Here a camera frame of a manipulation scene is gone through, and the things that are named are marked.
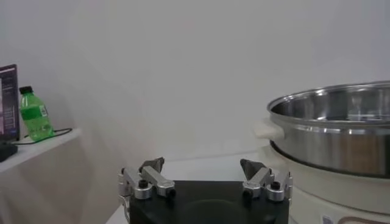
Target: stainless steel pot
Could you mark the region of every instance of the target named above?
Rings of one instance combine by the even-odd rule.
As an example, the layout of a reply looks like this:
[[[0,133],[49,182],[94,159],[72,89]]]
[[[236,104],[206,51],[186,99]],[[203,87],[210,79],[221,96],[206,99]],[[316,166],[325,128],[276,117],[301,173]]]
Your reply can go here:
[[[338,85],[280,97],[268,105],[283,129],[282,155],[320,169],[390,178],[390,81]]]

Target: white wall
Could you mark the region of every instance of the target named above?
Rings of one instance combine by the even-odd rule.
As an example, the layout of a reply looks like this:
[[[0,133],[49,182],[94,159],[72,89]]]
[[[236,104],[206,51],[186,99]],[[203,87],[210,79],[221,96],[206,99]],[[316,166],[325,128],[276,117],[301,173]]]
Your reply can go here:
[[[0,0],[0,64],[19,65],[56,127],[83,128],[90,197],[112,210],[125,163],[254,150],[251,127],[271,99],[389,79],[389,10],[386,0]],[[104,219],[93,207],[83,223]]]

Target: white table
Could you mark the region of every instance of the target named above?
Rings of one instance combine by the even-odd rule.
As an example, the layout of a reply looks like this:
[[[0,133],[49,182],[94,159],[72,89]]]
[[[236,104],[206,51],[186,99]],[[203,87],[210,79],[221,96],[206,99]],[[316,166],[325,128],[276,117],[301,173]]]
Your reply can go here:
[[[0,163],[0,173],[6,170],[9,170],[17,165],[28,161],[36,156],[42,155],[43,153],[55,149],[58,146],[75,139],[81,135],[81,130],[75,128],[65,135],[54,137],[45,141],[38,142],[32,145],[18,145],[18,152],[11,157],[9,157],[4,162]],[[30,138],[24,138],[19,142],[15,143],[27,143],[31,142]],[[0,192],[0,223],[2,224],[11,224],[11,218],[9,215],[9,209],[7,207],[6,201]]]
[[[239,164],[240,159],[261,161],[257,152],[211,158],[165,161],[161,172],[170,180],[244,181],[245,176]],[[127,224],[123,207],[120,206],[106,224]]]

